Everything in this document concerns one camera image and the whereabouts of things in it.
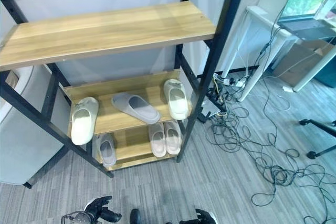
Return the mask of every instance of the white appliance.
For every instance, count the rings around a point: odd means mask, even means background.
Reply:
[[[51,74],[44,66],[13,70],[15,90],[41,111]],[[58,90],[51,121],[67,132],[70,106]],[[8,102],[0,108],[0,182],[22,185],[41,169],[63,145]]]

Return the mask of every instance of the black metal frame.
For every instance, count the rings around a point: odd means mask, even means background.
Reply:
[[[27,19],[22,14],[22,12],[18,8],[14,0],[1,0],[1,1],[5,5],[9,13],[12,15],[16,23],[20,24],[27,22]],[[189,66],[188,62],[186,61],[182,53],[183,44],[176,45],[174,67],[175,68],[179,68],[180,66],[182,67],[183,71],[186,73],[189,82],[193,87],[193,90],[196,93],[196,99],[197,99],[196,105],[194,106],[193,111],[188,118],[186,128],[183,122],[179,121],[179,126],[181,128],[184,141],[181,147],[181,151],[177,156],[177,162],[180,162],[182,159],[185,147],[190,138],[191,131],[193,129],[195,121],[202,111],[202,102],[207,94],[207,90],[211,82],[212,75],[215,71],[217,63],[221,56],[224,44],[228,37],[239,3],[240,0],[224,0],[215,36],[212,40],[204,41],[210,47],[210,52],[200,82],[197,80],[197,77],[193,73],[191,67]],[[87,144],[85,151],[81,147],[73,144],[71,139],[65,133],[63,133],[59,128],[57,128],[54,124],[51,123],[50,119],[52,116],[52,111],[54,108],[59,83],[61,83],[63,87],[70,86],[70,84],[67,81],[67,79],[63,76],[63,74],[58,69],[55,63],[49,63],[47,64],[47,66],[51,70],[52,74],[50,77],[47,93],[45,96],[41,112],[36,110],[30,103],[28,103],[23,97],[21,97],[12,87],[10,87],[5,82],[9,71],[4,71],[0,73],[0,80],[1,80],[0,96],[3,97],[18,111],[20,111],[23,115],[28,117],[38,126],[40,126],[43,130],[48,132],[51,136],[53,136],[58,141],[63,143],[70,150],[74,151],[75,153],[83,157],[91,165],[93,165],[94,167],[105,173],[107,176],[113,177],[113,174],[110,171],[108,171],[105,167],[99,164],[97,160],[95,160],[91,156],[92,152],[91,142]],[[24,183],[23,185],[27,188],[31,188],[31,185],[29,183]]]
[[[323,123],[317,122],[317,121],[312,120],[312,119],[309,119],[309,120],[303,119],[299,123],[301,125],[307,125],[308,123],[311,123],[311,124],[317,126],[318,128],[322,129],[323,131],[329,133],[330,135],[336,137],[336,130],[332,129],[332,128],[328,127],[328,126],[326,126]],[[332,124],[334,126],[336,126],[336,121],[333,121]],[[313,151],[308,152],[307,153],[307,157],[310,158],[310,159],[315,159],[316,157],[321,156],[321,155],[323,155],[323,154],[325,154],[327,152],[330,152],[332,150],[336,150],[336,145],[334,145],[334,146],[332,146],[332,147],[330,147],[330,148],[328,148],[328,149],[326,149],[326,150],[324,150],[322,152],[319,152],[319,153],[316,153],[316,152],[313,152]]]
[[[217,67],[219,58],[222,54],[222,50],[224,48],[225,42],[227,40],[229,31],[232,27],[232,23],[234,21],[234,18],[236,16],[236,12],[239,7],[240,0],[224,0],[223,7],[221,11],[221,15],[219,17],[218,25],[216,28],[216,33],[212,41],[207,41],[207,45],[210,45],[210,52],[204,67],[204,71],[201,77],[201,80],[198,84],[198,87],[195,87],[195,80],[197,78],[191,71],[191,67],[189,64],[185,61],[181,61],[181,66],[184,72],[186,73],[189,80],[192,80],[191,84],[194,88],[194,91],[196,93],[196,105],[193,108],[193,111],[188,118],[187,127],[185,129],[184,134],[184,141],[181,146],[181,151],[179,155],[177,156],[177,162],[179,163],[182,159],[182,156],[185,151],[185,147],[189,141],[191,131],[194,127],[195,121],[199,114],[202,111],[202,102],[207,94],[208,87],[210,85],[210,82],[212,80],[213,73],[215,72],[215,69]],[[179,59],[183,59],[184,56],[182,52],[178,54]]]

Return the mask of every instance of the laptop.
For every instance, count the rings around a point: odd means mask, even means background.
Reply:
[[[333,26],[324,20],[314,19],[323,0],[287,0],[278,25],[302,40],[335,37]]]

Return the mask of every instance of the cardboard box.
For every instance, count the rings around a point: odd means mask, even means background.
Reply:
[[[302,44],[294,44],[287,55],[281,60],[280,64],[275,68],[273,75],[281,75],[279,77],[281,80],[294,87],[332,47],[333,45],[323,40],[304,41]]]

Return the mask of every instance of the chair leg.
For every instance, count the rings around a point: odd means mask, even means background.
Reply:
[[[28,182],[24,183],[23,186],[26,187],[26,188],[28,188],[28,189],[32,188],[31,187],[32,185],[30,183],[28,183]]]
[[[328,127],[328,126],[326,126],[326,125],[324,125],[322,123],[319,123],[319,122],[317,122],[315,120],[304,119],[304,120],[301,120],[299,123],[301,125],[307,125],[308,123],[312,123],[315,126],[317,126],[318,128],[322,129],[323,131],[325,131],[325,132],[329,133],[330,135],[336,137],[336,131],[334,129],[332,129],[332,128],[330,128],[330,127]],[[330,148],[328,148],[328,149],[326,149],[326,150],[324,150],[322,152],[319,152],[319,153],[311,151],[311,152],[307,153],[307,158],[315,159],[316,157],[321,156],[321,155],[323,155],[323,154],[325,154],[327,152],[330,152],[330,151],[332,151],[334,149],[336,149],[336,145],[334,145],[333,147],[330,147]]]

